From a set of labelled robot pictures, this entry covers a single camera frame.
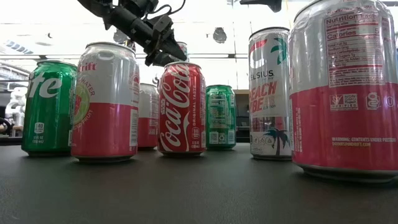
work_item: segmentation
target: soda can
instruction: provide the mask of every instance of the soda can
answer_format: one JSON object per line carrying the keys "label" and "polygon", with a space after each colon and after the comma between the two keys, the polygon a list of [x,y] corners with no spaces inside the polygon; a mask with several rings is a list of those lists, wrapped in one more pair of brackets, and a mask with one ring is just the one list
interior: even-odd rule
{"label": "soda can", "polygon": [[21,148],[30,156],[70,155],[76,71],[44,60],[29,75]]}
{"label": "soda can", "polygon": [[289,49],[293,161],[317,177],[391,180],[398,174],[398,77],[387,7],[315,1],[297,14]]}
{"label": "soda can", "polygon": [[289,30],[269,27],[249,38],[250,152],[255,159],[291,160],[289,100]]}
{"label": "soda can", "polygon": [[166,156],[198,156],[206,150],[206,83],[199,65],[174,62],[159,82],[158,150]]}
{"label": "soda can", "polygon": [[[189,55],[188,55],[188,45],[185,42],[181,42],[181,41],[177,41],[178,46],[180,47],[180,49],[182,50],[182,52],[184,52],[185,56],[187,56],[187,59],[185,60],[185,62],[189,62]],[[182,60],[171,56],[172,58],[174,58],[176,61],[178,62],[182,62]]]}
{"label": "soda can", "polygon": [[152,84],[139,86],[138,150],[153,149],[159,128],[159,92]]}
{"label": "soda can", "polygon": [[139,67],[128,47],[96,42],[80,57],[72,155],[116,162],[137,152]]}
{"label": "soda can", "polygon": [[235,93],[228,85],[206,88],[206,148],[228,150],[236,145]]}

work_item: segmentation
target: can rim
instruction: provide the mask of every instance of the can rim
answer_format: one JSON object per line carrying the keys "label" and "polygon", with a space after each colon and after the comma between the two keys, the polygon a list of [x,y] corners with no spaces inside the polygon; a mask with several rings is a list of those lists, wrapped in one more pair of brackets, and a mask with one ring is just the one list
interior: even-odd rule
{"label": "can rim", "polygon": [[304,6],[301,10],[299,10],[299,12],[296,14],[296,16],[294,17],[293,23],[296,21],[297,17],[306,9],[308,9],[310,6],[313,6],[314,4],[320,2],[322,0],[316,0],[316,1],[312,1],[310,2],[308,5]]}
{"label": "can rim", "polygon": [[207,86],[206,88],[213,87],[213,86],[225,86],[225,87],[230,87],[232,89],[232,86],[230,86],[230,85],[222,85],[222,84],[210,85],[210,86]]}
{"label": "can rim", "polygon": [[106,42],[106,41],[99,41],[99,42],[89,43],[89,44],[86,45],[86,48],[91,46],[91,45],[97,45],[97,44],[105,44],[105,45],[113,45],[113,46],[121,47],[121,48],[124,48],[124,49],[127,49],[127,50],[131,51],[134,54],[134,56],[136,55],[136,52],[133,49],[131,49],[131,48],[128,48],[128,47],[126,47],[124,45],[121,45],[121,44],[112,43],[112,42]]}
{"label": "can rim", "polygon": [[184,63],[184,64],[187,64],[187,65],[196,65],[197,67],[199,67],[201,69],[201,66],[199,66],[199,65],[197,65],[195,63],[192,63],[192,62],[171,62],[171,63],[168,63],[167,65],[165,65],[164,67],[168,67],[170,65],[176,65],[176,64],[180,64],[180,63]]}
{"label": "can rim", "polygon": [[38,62],[36,63],[36,65],[39,65],[40,63],[44,63],[44,62],[62,63],[62,64],[64,64],[64,65],[70,65],[70,66],[73,66],[73,67],[76,67],[76,68],[77,68],[77,66],[74,65],[74,64],[72,64],[72,63],[63,62],[63,61],[60,61],[60,60],[41,60],[41,61],[38,61]]}
{"label": "can rim", "polygon": [[249,36],[249,40],[250,40],[250,38],[251,38],[253,35],[258,34],[258,33],[261,32],[261,31],[269,30],[269,29],[282,29],[282,30],[290,31],[290,29],[288,29],[288,28],[286,28],[286,27],[267,27],[267,28],[259,29],[259,30],[255,31],[254,33],[252,33],[252,34]]}
{"label": "can rim", "polygon": [[157,88],[157,86],[155,84],[150,84],[150,83],[140,83],[140,85],[150,85],[150,86],[153,86],[153,87]]}

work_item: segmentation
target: sprite logo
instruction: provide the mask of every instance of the sprite logo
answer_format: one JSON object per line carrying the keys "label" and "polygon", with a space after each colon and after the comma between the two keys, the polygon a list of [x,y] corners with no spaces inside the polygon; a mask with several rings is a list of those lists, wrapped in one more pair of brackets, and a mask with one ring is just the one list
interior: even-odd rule
{"label": "sprite logo", "polygon": [[75,117],[73,124],[78,124],[87,114],[90,106],[90,92],[82,83],[76,85]]}
{"label": "sprite logo", "polygon": [[32,79],[29,83],[30,90],[29,90],[29,98],[32,98],[35,93],[36,89],[40,83],[43,83],[39,89],[39,95],[43,98],[51,98],[58,93],[49,93],[49,90],[56,90],[62,86],[62,82],[59,78],[43,78],[44,72],[41,72],[36,78]]}
{"label": "sprite logo", "polygon": [[279,44],[273,46],[273,48],[271,49],[271,53],[273,53],[274,51],[279,51],[279,56],[278,56],[278,65],[279,65],[284,60],[286,60],[287,57],[286,42],[281,38],[274,38],[274,40],[278,41]]}

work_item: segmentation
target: robotic arm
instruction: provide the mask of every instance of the robotic arm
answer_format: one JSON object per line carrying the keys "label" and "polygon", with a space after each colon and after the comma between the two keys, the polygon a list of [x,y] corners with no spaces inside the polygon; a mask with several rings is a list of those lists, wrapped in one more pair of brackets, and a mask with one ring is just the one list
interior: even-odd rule
{"label": "robotic arm", "polygon": [[78,1],[94,15],[103,18],[106,30],[115,26],[141,45],[147,54],[145,59],[147,66],[152,63],[164,66],[174,62],[170,55],[181,60],[187,59],[174,39],[174,31],[171,29],[173,22],[169,17],[182,7],[174,12],[170,10],[166,14],[147,19],[148,14],[157,12],[154,9],[158,0],[119,0],[118,6],[112,5],[112,0]]}

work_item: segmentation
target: sprite can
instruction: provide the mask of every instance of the sprite can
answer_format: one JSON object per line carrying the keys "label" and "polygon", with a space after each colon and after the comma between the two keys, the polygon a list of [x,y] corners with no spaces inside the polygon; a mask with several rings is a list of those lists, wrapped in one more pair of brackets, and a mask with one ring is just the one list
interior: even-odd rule
{"label": "sprite can", "polygon": [[235,93],[227,85],[206,88],[206,147],[225,150],[236,145]]}
{"label": "sprite can", "polygon": [[22,150],[30,156],[70,154],[77,67],[44,60],[29,76]]}

